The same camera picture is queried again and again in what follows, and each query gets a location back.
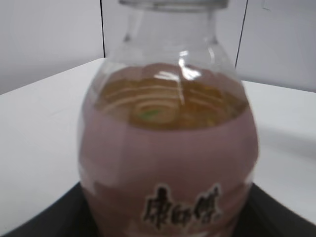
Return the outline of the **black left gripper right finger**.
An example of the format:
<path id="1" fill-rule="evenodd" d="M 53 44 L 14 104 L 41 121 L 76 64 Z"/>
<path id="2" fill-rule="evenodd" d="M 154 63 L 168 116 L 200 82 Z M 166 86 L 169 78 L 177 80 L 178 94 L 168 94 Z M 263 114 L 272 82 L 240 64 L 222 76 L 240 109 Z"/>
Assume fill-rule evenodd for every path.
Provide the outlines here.
<path id="1" fill-rule="evenodd" d="M 249 204 L 260 223 L 273 237 L 314 237 L 316 226 L 252 185 Z"/>

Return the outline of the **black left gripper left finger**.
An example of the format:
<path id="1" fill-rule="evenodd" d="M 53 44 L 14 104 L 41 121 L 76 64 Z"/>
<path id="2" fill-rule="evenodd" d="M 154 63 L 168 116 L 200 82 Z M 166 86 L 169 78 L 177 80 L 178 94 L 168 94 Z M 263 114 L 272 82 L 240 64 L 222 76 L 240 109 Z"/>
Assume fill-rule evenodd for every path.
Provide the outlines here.
<path id="1" fill-rule="evenodd" d="M 91 214 L 80 184 L 4 237 L 90 237 Z"/>

